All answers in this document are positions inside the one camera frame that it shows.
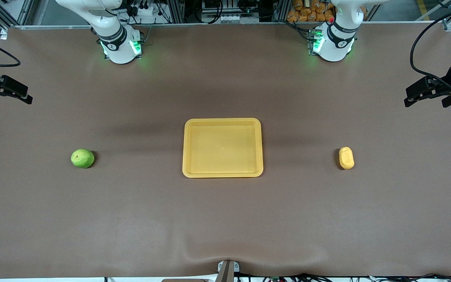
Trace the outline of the black electronics box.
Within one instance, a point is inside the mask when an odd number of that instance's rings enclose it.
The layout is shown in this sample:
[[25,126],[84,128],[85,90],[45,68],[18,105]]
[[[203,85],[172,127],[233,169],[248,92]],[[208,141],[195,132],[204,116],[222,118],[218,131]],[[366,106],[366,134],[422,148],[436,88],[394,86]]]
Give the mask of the black electronics box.
[[225,13],[241,13],[238,7],[238,0],[202,0],[198,8],[205,13],[215,14],[218,11]]

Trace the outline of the brown table mat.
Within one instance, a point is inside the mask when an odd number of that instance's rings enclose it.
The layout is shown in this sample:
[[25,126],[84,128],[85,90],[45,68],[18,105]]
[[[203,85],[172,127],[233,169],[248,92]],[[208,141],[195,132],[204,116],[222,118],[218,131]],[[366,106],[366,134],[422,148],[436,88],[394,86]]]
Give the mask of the brown table mat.
[[[0,75],[34,100],[0,100],[0,278],[451,275],[451,109],[403,105],[424,27],[365,24],[338,63],[284,25],[154,27],[127,65],[86,29],[10,30]],[[245,117],[262,175],[183,175],[188,120]]]

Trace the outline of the white power strip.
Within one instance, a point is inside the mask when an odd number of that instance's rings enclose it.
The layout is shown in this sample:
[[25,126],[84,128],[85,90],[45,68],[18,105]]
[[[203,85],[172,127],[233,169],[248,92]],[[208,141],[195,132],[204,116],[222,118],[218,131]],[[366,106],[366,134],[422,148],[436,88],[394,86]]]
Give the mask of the white power strip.
[[159,8],[155,0],[126,0],[129,16],[155,16]]

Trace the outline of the orange packaged goods pile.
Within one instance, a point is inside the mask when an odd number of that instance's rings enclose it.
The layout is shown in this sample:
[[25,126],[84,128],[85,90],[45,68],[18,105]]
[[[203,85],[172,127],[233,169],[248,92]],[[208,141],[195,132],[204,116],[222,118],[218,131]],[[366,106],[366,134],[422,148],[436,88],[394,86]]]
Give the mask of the orange packaged goods pile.
[[365,15],[362,7],[374,3],[375,0],[292,0],[287,21],[360,25]]

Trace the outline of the green apple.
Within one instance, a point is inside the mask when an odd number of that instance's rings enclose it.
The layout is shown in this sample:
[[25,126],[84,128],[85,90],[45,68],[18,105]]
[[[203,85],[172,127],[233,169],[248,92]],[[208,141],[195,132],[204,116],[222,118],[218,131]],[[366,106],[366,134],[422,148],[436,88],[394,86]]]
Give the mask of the green apple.
[[77,149],[70,156],[71,163],[77,168],[89,168],[95,161],[93,152],[87,149]]

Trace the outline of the yellow potato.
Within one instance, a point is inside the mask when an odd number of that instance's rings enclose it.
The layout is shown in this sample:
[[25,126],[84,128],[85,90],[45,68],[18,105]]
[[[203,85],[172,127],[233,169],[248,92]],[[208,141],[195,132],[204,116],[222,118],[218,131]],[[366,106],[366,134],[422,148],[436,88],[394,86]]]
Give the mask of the yellow potato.
[[338,158],[339,164],[344,170],[350,170],[355,165],[353,150],[347,146],[340,148]]

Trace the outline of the yellow plastic tray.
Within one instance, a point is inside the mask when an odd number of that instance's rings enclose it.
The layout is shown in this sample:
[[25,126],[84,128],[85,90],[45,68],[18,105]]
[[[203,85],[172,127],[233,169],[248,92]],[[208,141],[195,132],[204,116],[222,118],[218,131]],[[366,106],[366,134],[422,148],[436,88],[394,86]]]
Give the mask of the yellow plastic tray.
[[182,172],[187,178],[256,178],[264,170],[261,122],[252,117],[185,123]]

